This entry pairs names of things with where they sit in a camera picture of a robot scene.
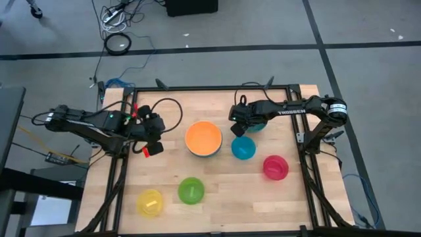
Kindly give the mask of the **small green plastic bowl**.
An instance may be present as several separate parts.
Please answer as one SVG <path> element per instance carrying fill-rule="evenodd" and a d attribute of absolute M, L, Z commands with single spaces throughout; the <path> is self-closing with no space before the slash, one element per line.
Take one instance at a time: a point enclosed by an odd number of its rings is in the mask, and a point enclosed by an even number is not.
<path fill-rule="evenodd" d="M 185 178 L 178 186 L 178 197 L 184 204 L 195 205 L 201 202 L 204 195 L 205 186 L 198 178 Z"/>

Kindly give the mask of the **white power strip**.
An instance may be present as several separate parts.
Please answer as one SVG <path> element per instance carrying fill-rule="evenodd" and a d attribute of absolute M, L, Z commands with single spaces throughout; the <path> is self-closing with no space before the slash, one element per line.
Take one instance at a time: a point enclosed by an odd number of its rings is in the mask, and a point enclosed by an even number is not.
<path fill-rule="evenodd" d="M 104 24 L 108 24 L 111 21 L 113 21 L 117 16 L 120 16 L 122 12 L 123 12 L 122 9 L 106 10 L 104 15 L 101 17 L 101 21 Z"/>

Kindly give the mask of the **black box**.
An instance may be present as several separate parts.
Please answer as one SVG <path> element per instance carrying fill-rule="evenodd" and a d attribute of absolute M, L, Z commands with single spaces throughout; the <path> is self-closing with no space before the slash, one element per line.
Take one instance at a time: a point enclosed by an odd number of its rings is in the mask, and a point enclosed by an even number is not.
<path fill-rule="evenodd" d="M 218 0 L 164 0 L 164 6 L 171 17 L 215 13 Z"/>

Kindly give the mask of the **black bench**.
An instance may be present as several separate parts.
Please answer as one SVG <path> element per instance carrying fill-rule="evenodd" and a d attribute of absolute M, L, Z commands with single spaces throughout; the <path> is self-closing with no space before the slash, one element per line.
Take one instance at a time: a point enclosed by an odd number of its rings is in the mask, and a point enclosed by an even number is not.
<path fill-rule="evenodd" d="M 0 172 L 0 190 L 15 190 L 71 200 L 81 200 L 84 192 L 84 189 L 78 186 L 8 168 Z"/>

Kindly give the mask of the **orange plastic bowl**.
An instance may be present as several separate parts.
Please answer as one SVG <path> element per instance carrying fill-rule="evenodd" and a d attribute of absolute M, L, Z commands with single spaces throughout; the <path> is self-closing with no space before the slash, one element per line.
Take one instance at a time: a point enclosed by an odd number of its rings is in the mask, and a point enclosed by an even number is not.
<path fill-rule="evenodd" d="M 207 155 L 222 145 L 222 132 L 213 122 L 198 121 L 186 130 L 184 140 L 192 152 Z"/>

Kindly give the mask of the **small yellow plastic bowl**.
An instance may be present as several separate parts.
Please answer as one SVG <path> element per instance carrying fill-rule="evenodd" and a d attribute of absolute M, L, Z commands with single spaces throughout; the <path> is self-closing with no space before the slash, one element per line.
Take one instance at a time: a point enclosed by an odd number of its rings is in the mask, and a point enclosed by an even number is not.
<path fill-rule="evenodd" d="M 136 210 L 144 217 L 156 217 L 161 214 L 163 209 L 162 194 L 155 189 L 142 191 L 136 200 Z"/>

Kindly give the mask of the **black side table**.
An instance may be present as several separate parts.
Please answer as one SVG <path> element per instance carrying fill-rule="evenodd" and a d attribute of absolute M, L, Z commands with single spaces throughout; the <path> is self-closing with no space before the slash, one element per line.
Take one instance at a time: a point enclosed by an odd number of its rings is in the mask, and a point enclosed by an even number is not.
<path fill-rule="evenodd" d="M 25 93 L 24 87 L 0 89 L 0 174 L 7 161 Z"/>

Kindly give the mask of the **black clamp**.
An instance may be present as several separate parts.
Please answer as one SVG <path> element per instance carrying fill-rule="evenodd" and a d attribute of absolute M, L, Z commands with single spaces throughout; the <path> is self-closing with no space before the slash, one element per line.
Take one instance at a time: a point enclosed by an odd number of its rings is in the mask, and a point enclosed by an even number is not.
<path fill-rule="evenodd" d="M 334 144 L 335 144 L 336 139 L 337 139 L 338 137 L 340 137 L 342 134 L 344 134 L 344 131 L 342 131 L 342 130 L 341 130 L 341 131 L 338 131 L 338 132 L 334 132 L 334 133 L 328 134 L 328 135 L 326 135 L 326 136 L 324 136 L 324 137 L 322 138 L 322 141 L 323 141 L 324 143 L 334 145 Z"/>

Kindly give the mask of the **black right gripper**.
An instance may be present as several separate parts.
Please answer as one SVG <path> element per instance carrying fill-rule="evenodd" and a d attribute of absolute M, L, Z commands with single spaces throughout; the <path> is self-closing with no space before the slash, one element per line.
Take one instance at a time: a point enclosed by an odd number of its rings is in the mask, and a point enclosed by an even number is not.
<path fill-rule="evenodd" d="M 253 111 L 254 106 L 246 103 L 232 105 L 229 112 L 229 121 L 234 124 L 230 130 L 237 136 L 242 137 L 246 128 L 264 128 L 265 120 L 256 115 Z"/>

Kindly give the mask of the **small pink red bowl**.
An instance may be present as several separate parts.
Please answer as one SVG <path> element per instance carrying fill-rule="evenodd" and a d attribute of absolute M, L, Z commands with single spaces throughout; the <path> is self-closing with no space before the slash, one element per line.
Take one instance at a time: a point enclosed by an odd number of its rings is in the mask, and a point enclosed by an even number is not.
<path fill-rule="evenodd" d="M 271 180 L 283 180 L 289 173 L 287 161 L 279 155 L 268 156 L 263 163 L 263 173 Z"/>

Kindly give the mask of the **office chair caster leg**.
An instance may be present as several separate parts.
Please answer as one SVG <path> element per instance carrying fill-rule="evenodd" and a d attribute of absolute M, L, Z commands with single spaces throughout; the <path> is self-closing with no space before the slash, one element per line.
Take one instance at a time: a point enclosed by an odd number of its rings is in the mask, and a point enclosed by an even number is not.
<path fill-rule="evenodd" d="M 32 16 L 36 19 L 41 19 L 43 17 L 42 10 L 38 7 L 36 0 L 26 0 L 30 6 L 30 12 Z"/>

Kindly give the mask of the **teal plastic bowl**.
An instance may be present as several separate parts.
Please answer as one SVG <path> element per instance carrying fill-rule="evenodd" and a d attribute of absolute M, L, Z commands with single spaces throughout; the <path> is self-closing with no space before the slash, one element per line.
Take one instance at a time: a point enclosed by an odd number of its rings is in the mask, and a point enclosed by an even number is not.
<path fill-rule="evenodd" d="M 266 123 L 260 123 L 260 124 L 256 124 L 253 126 L 248 127 L 248 129 L 246 130 L 246 132 L 248 133 L 257 133 L 260 132 L 261 130 L 263 130 L 266 127 Z"/>

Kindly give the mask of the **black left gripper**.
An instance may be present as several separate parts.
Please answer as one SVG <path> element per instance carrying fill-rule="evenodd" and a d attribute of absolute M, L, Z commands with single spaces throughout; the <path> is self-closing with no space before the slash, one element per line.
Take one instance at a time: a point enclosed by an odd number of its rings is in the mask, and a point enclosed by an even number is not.
<path fill-rule="evenodd" d="M 154 156 L 164 151 L 161 142 L 161 134 L 165 129 L 164 121 L 160 115 L 152 112 L 148 105 L 142 105 L 137 109 L 139 123 L 132 125 L 130 139 L 139 142 L 152 142 L 147 144 L 148 156 Z"/>

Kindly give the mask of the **small blue plastic bowl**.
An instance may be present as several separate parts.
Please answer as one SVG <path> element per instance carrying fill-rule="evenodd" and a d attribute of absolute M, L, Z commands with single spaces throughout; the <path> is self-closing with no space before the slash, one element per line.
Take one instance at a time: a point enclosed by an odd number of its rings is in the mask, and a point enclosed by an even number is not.
<path fill-rule="evenodd" d="M 231 151 L 237 159 L 248 160 L 254 157 L 257 147 L 255 142 L 247 137 L 236 137 L 231 143 Z"/>

